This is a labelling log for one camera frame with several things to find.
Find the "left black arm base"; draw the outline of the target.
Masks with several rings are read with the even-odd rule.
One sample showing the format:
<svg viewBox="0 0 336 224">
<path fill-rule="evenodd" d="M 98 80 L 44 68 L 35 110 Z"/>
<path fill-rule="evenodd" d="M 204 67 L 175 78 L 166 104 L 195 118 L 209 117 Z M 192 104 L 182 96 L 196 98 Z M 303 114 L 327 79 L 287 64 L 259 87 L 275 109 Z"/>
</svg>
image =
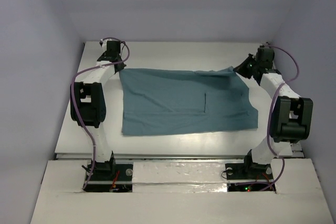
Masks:
<svg viewBox="0 0 336 224">
<path fill-rule="evenodd" d="M 114 154 L 109 161 L 95 162 L 93 173 L 90 175 L 92 162 L 82 165 L 86 171 L 83 190 L 88 193 L 131 193 L 132 192 L 132 163 L 117 163 Z"/>
</svg>

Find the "teal t shirt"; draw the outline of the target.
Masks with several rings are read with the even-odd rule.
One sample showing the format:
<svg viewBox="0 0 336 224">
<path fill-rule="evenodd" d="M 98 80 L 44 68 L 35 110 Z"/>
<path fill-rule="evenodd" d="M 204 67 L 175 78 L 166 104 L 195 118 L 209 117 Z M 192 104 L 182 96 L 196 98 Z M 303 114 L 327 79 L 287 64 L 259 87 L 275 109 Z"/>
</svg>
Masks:
<svg viewBox="0 0 336 224">
<path fill-rule="evenodd" d="M 258 110 L 232 67 L 219 71 L 124 69 L 122 133 L 155 136 L 254 130 Z"/>
</svg>

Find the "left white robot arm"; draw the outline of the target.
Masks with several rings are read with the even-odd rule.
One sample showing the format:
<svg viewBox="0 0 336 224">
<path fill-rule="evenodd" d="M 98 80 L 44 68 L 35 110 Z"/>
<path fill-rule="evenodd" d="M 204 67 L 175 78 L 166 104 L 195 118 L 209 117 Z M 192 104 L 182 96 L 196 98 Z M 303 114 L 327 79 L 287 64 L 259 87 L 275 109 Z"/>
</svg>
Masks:
<svg viewBox="0 0 336 224">
<path fill-rule="evenodd" d="M 92 142 L 91 163 L 85 167 L 88 179 L 112 180 L 117 169 L 103 127 L 107 115 L 103 87 L 114 74 L 126 67 L 122 53 L 129 48 L 124 41 L 111 37 L 101 39 L 99 44 L 103 53 L 96 65 L 78 72 L 72 79 L 70 116 Z"/>
</svg>

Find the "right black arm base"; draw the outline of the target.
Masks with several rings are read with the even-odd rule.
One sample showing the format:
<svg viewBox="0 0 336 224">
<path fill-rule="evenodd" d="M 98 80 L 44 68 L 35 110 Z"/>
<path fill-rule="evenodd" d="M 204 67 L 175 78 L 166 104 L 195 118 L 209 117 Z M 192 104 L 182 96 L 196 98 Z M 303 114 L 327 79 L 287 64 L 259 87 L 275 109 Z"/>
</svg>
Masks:
<svg viewBox="0 0 336 224">
<path fill-rule="evenodd" d="M 227 163 L 221 177 L 228 181 L 228 191 L 275 191 L 270 164 L 260 165 L 252 160 L 251 151 L 242 163 Z"/>
</svg>

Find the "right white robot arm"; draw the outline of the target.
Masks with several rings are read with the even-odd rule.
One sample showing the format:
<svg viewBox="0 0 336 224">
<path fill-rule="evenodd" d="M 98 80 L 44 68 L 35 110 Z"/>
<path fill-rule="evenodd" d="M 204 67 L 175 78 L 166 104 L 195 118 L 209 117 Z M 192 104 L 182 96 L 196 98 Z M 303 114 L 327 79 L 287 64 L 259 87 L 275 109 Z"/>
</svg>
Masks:
<svg viewBox="0 0 336 224">
<path fill-rule="evenodd" d="M 260 46 L 234 71 L 253 78 L 271 97 L 267 133 L 263 141 L 251 149 L 243 163 L 226 165 L 228 180 L 256 179 L 271 171 L 271 161 L 279 157 L 285 143 L 296 144 L 310 133 L 313 101 L 295 93 L 279 70 L 274 68 L 275 46 Z"/>
</svg>

